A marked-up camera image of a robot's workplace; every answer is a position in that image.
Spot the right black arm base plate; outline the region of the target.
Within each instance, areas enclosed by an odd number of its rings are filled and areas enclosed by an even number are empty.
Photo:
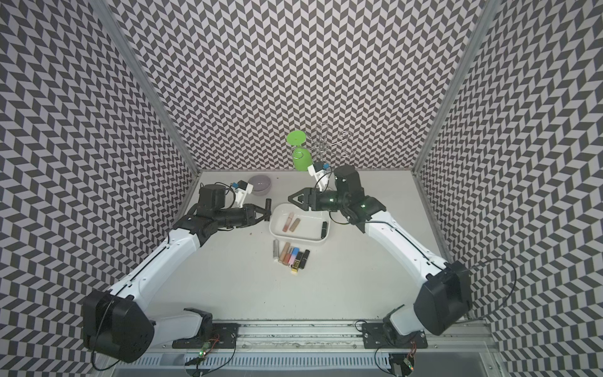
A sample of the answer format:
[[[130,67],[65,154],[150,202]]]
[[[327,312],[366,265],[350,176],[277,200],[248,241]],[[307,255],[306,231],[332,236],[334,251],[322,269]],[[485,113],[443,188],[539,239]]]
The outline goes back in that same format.
[[[416,331],[410,335],[401,336],[396,330],[383,323],[361,322],[358,329],[362,334],[364,348],[368,350],[377,350],[378,348],[399,348],[399,349],[426,349],[428,347],[427,338],[424,332]]]

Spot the beige tan lipstick tube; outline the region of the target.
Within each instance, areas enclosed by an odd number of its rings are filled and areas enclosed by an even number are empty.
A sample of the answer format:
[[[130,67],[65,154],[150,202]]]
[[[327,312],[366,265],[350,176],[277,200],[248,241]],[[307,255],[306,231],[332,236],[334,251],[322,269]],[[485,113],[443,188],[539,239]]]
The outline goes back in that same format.
[[[285,243],[285,245],[284,245],[284,247],[283,247],[283,249],[282,249],[282,251],[280,253],[280,256],[279,256],[279,262],[280,263],[282,263],[282,264],[285,265],[288,262],[288,260],[289,260],[289,256],[288,255],[289,255],[290,249],[291,249],[291,244],[290,243]]]

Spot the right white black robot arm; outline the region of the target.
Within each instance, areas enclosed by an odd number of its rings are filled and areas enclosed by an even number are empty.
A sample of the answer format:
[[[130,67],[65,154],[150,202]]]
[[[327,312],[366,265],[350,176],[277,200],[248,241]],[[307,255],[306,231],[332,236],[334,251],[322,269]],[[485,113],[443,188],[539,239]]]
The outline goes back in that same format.
[[[356,168],[342,165],[331,170],[325,163],[317,163],[307,171],[316,181],[314,187],[291,194],[288,202],[304,211],[339,212],[384,247],[412,279],[416,296],[383,320],[392,344],[411,342],[424,331],[440,336],[469,312],[468,268],[433,254],[403,229],[383,203],[366,195]]]

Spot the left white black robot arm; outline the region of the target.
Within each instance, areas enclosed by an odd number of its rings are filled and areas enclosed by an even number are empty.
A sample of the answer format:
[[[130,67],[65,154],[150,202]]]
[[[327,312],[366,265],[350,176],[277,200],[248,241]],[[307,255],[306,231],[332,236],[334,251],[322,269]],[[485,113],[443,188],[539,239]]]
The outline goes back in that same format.
[[[205,185],[198,202],[180,218],[145,260],[106,291],[94,290],[82,303],[83,345],[93,354],[132,363],[150,347],[202,346],[213,334],[213,316],[186,308],[183,314],[152,319],[147,308],[177,268],[217,232],[244,229],[271,217],[265,206],[246,203],[253,186],[243,181],[234,189],[232,206],[225,205],[224,185]]]

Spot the brown tan lipstick tube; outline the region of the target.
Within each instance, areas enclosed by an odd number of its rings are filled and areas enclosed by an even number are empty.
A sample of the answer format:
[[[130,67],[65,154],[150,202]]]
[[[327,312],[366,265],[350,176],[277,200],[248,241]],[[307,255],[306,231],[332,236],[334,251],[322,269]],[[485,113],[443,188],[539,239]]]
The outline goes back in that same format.
[[[289,231],[295,232],[295,230],[297,229],[300,222],[301,222],[301,218],[296,218],[295,221],[293,221],[293,223],[291,224]]]

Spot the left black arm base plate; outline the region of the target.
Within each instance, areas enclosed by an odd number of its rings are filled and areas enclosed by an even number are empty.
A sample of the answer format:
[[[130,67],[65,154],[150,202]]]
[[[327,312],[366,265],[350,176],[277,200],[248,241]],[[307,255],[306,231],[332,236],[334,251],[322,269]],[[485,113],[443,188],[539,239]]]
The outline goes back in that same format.
[[[203,331],[202,335],[197,335],[189,339],[178,339],[172,342],[173,349],[201,349],[208,344],[214,346],[215,350],[235,349],[240,330],[238,323],[217,323],[212,325],[211,330]]]

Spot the red brown lip gloss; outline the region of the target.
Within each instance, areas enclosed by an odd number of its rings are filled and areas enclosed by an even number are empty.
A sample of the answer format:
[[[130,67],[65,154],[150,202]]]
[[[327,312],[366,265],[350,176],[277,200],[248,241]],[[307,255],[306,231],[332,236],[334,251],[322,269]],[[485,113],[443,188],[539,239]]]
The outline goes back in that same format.
[[[293,250],[294,249],[295,249],[294,247],[290,247],[289,248],[289,250],[288,250],[288,252],[287,252],[287,254],[285,255],[285,258],[284,258],[284,265],[290,265],[291,264],[290,260],[291,260],[291,256],[293,254]]]

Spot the silver grey lipstick tube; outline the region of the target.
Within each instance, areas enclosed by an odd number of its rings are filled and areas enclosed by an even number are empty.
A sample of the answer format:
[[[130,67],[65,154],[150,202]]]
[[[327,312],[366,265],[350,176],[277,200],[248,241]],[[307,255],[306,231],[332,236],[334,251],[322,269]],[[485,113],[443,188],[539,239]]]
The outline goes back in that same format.
[[[278,261],[280,257],[279,240],[273,240],[273,260]]]

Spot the white plastic storage box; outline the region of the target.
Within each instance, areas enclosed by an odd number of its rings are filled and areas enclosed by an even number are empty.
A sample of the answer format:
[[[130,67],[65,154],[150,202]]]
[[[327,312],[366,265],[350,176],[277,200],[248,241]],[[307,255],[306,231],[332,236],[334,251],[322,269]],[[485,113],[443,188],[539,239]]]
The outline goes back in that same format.
[[[301,218],[295,232],[283,232],[284,224],[287,216],[295,213],[296,218]],[[325,239],[320,238],[322,223],[328,223],[328,234]],[[303,211],[293,204],[279,204],[272,212],[269,222],[269,230],[271,234],[283,242],[302,243],[307,245],[319,245],[324,243],[330,235],[331,219],[326,211]]]

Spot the pink lip gloss tube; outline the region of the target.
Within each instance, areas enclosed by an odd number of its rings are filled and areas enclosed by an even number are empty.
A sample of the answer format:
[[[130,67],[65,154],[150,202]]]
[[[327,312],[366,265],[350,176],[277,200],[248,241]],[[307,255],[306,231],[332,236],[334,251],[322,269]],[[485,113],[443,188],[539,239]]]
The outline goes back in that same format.
[[[293,222],[294,218],[295,218],[295,213],[294,213],[294,212],[291,212],[291,213],[290,213],[290,214],[287,216],[287,220],[286,220],[286,222],[285,222],[285,224],[284,224],[284,227],[283,227],[283,232],[287,232],[287,231],[290,229],[291,224],[292,224],[292,222]]]

